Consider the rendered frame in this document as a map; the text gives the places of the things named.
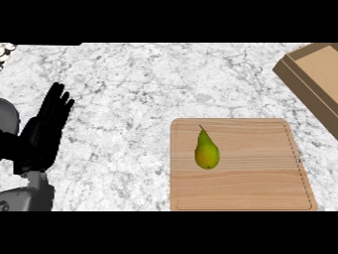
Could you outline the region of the green yellow pear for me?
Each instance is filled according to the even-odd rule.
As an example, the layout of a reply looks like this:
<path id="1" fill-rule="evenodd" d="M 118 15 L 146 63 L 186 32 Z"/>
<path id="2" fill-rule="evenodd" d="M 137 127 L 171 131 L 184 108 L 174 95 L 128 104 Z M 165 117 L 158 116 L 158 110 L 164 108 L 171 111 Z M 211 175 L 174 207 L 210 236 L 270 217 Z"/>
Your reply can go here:
<path id="1" fill-rule="evenodd" d="M 195 162 L 204 170 L 211 170 L 220 162 L 220 150 L 205 129 L 201 129 L 198 135 Z"/>

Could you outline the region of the brown cardboard box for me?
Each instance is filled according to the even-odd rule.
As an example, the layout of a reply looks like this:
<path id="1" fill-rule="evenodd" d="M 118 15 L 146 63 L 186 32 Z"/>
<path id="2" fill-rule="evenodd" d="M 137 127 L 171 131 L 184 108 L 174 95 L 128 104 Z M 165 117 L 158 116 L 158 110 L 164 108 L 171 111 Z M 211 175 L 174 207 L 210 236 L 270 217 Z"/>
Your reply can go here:
<path id="1" fill-rule="evenodd" d="M 338 141 L 338 43 L 306 45 L 272 70 Z"/>

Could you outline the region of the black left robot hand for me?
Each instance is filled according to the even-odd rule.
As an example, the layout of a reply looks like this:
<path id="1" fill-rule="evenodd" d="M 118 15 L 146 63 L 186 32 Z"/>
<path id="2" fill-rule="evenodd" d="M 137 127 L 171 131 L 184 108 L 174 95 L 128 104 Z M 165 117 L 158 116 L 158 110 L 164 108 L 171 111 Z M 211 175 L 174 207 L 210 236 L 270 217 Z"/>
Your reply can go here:
<path id="1" fill-rule="evenodd" d="M 13 162 L 15 175 L 43 172 L 53 165 L 74 103 L 65 86 L 55 82 L 21 135 L 0 130 L 0 158 Z"/>

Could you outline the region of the wooden cutting board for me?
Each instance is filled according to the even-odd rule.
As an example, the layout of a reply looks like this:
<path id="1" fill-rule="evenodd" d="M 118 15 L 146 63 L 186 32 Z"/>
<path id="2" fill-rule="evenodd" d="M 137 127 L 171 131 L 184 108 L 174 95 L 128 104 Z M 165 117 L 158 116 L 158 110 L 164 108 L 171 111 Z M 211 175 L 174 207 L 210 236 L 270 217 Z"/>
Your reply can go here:
<path id="1" fill-rule="evenodd" d="M 210 134 L 220 163 L 195 163 L 198 135 Z M 297 146 L 280 118 L 177 118 L 170 134 L 170 208 L 298 210 L 317 208 Z"/>

